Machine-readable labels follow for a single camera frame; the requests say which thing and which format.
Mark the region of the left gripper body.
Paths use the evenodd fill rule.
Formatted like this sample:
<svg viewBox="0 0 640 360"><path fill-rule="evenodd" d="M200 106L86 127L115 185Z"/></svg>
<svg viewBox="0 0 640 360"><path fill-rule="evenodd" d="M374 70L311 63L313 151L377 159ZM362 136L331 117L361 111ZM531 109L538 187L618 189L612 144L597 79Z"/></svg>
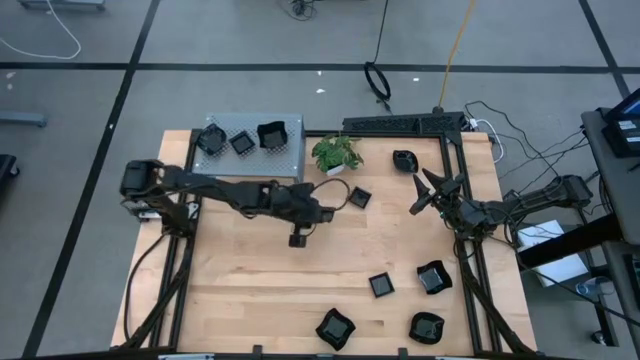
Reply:
<svg viewBox="0 0 640 360"><path fill-rule="evenodd" d="M334 209L324 207L312 196L313 183L279 186L273 189L273 215L281 220L297 224L329 223Z"/></svg>

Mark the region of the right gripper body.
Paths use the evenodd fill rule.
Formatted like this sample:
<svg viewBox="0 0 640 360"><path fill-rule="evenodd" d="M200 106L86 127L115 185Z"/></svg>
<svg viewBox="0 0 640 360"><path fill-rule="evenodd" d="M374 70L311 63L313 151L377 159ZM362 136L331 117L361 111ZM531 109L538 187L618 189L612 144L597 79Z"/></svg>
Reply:
<svg viewBox="0 0 640 360"><path fill-rule="evenodd" d="M470 220L475 208L461 194L465 178L458 174L449 178L450 182L444 191L436 191L435 207L444 220Z"/></svg>

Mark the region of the black small square mini plate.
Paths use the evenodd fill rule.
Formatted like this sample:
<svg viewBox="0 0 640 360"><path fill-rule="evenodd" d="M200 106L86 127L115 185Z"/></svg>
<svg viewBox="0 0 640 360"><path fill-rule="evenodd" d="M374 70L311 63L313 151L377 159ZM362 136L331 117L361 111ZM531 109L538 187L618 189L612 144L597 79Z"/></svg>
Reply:
<svg viewBox="0 0 640 360"><path fill-rule="evenodd" d="M371 197L372 197L372 194L370 192L360 187L355 187L348 197L348 202L361 209L365 209Z"/></svg>
<svg viewBox="0 0 640 360"><path fill-rule="evenodd" d="M380 298L395 292L391 278L387 272L368 279L375 298Z"/></svg>
<svg viewBox="0 0 640 360"><path fill-rule="evenodd" d="M255 147L255 142L247 131L242 131L229 140L231 147L238 155L243 155Z"/></svg>

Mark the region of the black wavy square mini plate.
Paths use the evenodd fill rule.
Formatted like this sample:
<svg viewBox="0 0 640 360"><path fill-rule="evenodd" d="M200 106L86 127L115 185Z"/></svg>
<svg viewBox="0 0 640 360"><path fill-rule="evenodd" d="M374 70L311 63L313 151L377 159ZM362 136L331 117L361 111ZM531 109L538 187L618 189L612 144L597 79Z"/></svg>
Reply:
<svg viewBox="0 0 640 360"><path fill-rule="evenodd" d="M315 329L318 337L334 350L340 351L356 330L355 324L336 308L330 309L321 324Z"/></svg>
<svg viewBox="0 0 640 360"><path fill-rule="evenodd" d="M441 260L434 260L417 267L416 273L428 295L435 295L453 286L452 279Z"/></svg>
<svg viewBox="0 0 640 360"><path fill-rule="evenodd" d="M259 146L263 149L276 149L288 143L288 134L283 121L274 121L257 126Z"/></svg>

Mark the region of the green potted plant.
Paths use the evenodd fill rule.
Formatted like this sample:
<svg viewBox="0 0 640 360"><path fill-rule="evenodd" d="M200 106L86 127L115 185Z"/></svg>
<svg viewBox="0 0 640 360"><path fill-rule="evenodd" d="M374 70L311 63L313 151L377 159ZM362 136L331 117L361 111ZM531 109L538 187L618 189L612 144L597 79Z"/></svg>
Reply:
<svg viewBox="0 0 640 360"><path fill-rule="evenodd" d="M311 152L316 167L326 174L340 166L356 170L364 164L362 156L354 150L354 146L359 141L360 138L340 133L323 137L314 145Z"/></svg>

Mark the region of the grey perforated metal shelf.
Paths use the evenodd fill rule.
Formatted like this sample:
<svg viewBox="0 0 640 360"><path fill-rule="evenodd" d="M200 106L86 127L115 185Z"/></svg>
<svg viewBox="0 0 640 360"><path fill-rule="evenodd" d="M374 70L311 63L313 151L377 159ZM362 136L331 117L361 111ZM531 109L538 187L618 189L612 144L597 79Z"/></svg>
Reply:
<svg viewBox="0 0 640 360"><path fill-rule="evenodd" d="M259 146L258 126L282 121L287 143L273 149ZM206 125L215 124L227 135L221 150L208 155L195 147L192 171L198 174L227 177L292 178L304 180L305 129L301 114L287 113L209 113ZM243 132L254 146L238 154L230 140Z"/></svg>

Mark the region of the white box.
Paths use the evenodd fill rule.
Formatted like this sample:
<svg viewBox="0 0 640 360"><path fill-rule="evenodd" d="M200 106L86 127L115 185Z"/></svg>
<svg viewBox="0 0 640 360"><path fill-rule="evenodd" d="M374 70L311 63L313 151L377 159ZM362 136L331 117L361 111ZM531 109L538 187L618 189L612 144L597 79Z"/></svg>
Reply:
<svg viewBox="0 0 640 360"><path fill-rule="evenodd" d="M556 220L523 228L517 232L518 251L522 252L563 234L564 230ZM534 270L538 272L537 277L543 287L553 285L549 278L557 282L564 282L588 273L583 260L577 254L534 267Z"/></svg>

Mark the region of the black desk beam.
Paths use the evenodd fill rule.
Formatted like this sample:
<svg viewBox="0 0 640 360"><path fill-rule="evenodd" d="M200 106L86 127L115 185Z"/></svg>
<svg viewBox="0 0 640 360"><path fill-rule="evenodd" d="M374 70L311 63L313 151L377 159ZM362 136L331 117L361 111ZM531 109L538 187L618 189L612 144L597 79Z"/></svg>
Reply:
<svg viewBox="0 0 640 360"><path fill-rule="evenodd" d="M518 255L521 270L538 267L577 254L606 241L623 239L617 217L603 216L568 233L521 251Z"/></svg>

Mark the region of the clear plastic cup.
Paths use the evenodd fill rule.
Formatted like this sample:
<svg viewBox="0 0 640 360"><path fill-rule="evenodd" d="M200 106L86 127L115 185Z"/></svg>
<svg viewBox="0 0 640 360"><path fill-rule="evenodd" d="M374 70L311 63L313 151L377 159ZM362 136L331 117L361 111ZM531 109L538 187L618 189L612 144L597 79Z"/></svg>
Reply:
<svg viewBox="0 0 640 360"><path fill-rule="evenodd" d="M597 297L613 294L615 292L615 287L609 278L598 276L577 283L575 290L577 293L584 296Z"/></svg>

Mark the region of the grey side desk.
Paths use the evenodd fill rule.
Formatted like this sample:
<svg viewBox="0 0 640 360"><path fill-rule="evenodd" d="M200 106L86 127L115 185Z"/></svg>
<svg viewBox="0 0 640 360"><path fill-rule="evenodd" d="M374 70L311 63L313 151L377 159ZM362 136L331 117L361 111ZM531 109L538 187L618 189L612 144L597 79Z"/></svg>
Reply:
<svg viewBox="0 0 640 360"><path fill-rule="evenodd" d="M602 134L606 122L599 111L584 112L581 120L621 230L621 240L606 241L602 249L623 314L640 322L640 306L633 292L636 278L625 262L631 257L640 260L640 169L630 171L640 158L617 158L614 155Z"/></svg>

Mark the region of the black laptop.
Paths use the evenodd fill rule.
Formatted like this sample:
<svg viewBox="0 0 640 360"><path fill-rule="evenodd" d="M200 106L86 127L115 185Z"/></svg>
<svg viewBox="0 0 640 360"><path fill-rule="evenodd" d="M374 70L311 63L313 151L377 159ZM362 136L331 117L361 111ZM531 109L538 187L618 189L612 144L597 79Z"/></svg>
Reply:
<svg viewBox="0 0 640 360"><path fill-rule="evenodd" d="M604 115L605 139L617 157L640 157L640 88Z"/></svg>

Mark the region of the grey furniture foot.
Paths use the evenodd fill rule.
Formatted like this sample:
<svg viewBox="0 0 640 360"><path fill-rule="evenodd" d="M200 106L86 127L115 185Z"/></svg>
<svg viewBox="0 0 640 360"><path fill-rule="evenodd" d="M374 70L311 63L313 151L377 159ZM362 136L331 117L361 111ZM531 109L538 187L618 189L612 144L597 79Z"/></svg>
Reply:
<svg viewBox="0 0 640 360"><path fill-rule="evenodd" d="M46 127L47 118L39 113L0 111L0 123Z"/></svg>

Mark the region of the black chair part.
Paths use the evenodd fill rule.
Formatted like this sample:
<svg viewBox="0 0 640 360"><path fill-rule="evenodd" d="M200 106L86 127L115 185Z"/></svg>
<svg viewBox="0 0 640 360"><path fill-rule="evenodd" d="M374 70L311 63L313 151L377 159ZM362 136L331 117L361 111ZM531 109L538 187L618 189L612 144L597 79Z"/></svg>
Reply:
<svg viewBox="0 0 640 360"><path fill-rule="evenodd" d="M0 201L12 187L14 179L21 173L17 157L10 154L0 154Z"/></svg>

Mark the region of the grey furniture base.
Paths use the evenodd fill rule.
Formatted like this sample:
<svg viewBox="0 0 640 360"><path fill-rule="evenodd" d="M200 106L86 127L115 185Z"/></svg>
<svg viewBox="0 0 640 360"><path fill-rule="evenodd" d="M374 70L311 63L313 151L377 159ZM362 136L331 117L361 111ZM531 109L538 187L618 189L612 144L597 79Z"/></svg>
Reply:
<svg viewBox="0 0 640 360"><path fill-rule="evenodd" d="M16 0L23 8L29 9L32 5L43 6L81 6L92 7L98 11L106 9L105 0Z"/></svg>

